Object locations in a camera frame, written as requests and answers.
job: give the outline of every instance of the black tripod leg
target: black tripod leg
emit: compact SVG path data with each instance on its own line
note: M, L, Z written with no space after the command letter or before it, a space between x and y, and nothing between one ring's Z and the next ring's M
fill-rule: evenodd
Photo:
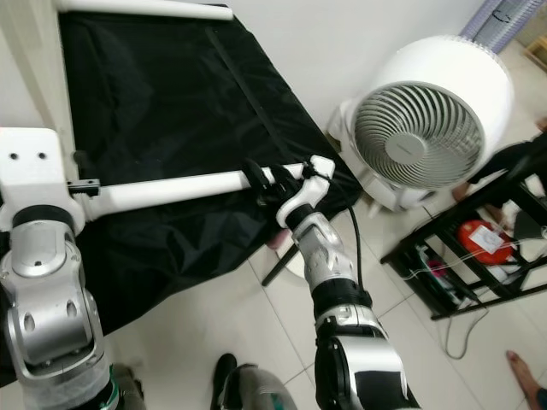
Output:
M287 253L283 255L283 257L277 262L277 264L273 267L273 269L270 271L270 273L262 280L262 286L268 286L270 282L272 282L277 275L281 273L283 268L286 266L287 263L292 259L294 255L298 253L298 248L296 245L292 245L289 250L287 250Z

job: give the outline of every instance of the black shoe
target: black shoe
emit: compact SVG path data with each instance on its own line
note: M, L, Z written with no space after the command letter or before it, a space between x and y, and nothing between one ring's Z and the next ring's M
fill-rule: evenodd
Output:
M226 379L238 367L236 357L231 353L223 354L216 362L215 375L213 376L213 400L211 401L211 410L220 410L218 403L219 396L224 389Z

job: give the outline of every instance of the white pole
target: white pole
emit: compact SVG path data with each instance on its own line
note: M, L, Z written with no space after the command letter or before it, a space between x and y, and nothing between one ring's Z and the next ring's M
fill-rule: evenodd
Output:
M302 164L287 165L285 168L289 170L294 178L300 179L302 177ZM262 171L266 174L270 183L273 183L274 177L270 169L263 168ZM249 188L249 182L243 172L233 171L230 173L198 175L196 177L104 186L98 196L90 198L87 195L77 194L75 199L84 208L85 219L89 221L96 220L107 214L117 214L247 188Z
M180 3L169 0L56 0L60 12L91 11L124 15L165 15L192 19L231 20L227 7Z

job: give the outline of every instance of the human foot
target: human foot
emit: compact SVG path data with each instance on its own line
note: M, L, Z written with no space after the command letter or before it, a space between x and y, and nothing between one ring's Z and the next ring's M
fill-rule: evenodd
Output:
M508 350L507 360L511 366L511 370L516 377L517 382L524 392L524 396L528 401L528 406L531 410L541 410L538 403L538 392L541 389L538 382L536 382L530 373L530 369L526 362L512 350Z

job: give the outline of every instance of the white wall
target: white wall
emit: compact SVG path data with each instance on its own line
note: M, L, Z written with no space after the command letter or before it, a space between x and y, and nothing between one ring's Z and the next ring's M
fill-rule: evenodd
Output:
M70 160L74 137L54 1L0 0L0 32L25 80L26 92L39 112L41 126L52 128L59 135L67 177L75 179L76 167ZM5 50L0 50L0 64L4 56L7 56ZM22 99L23 92L18 94L1 86L17 83L16 73L2 70L0 75L0 100ZM23 106L4 112L0 115L0 126L34 126L30 113L31 109ZM15 118L26 115L29 115L28 124L14 122Z
M483 3L483 0L225 1L255 34L322 128L338 103L358 93L390 54L419 38L459 33Z
M323 128L336 105L361 90L391 53L418 38L458 33L482 3L225 1L256 35L273 64ZM73 147L72 129L52 0L0 0L0 9L0 25L12 51L15 47L15 59L34 105L44 123L60 133L63 146L69 151Z
M44 126L0 30L0 126Z

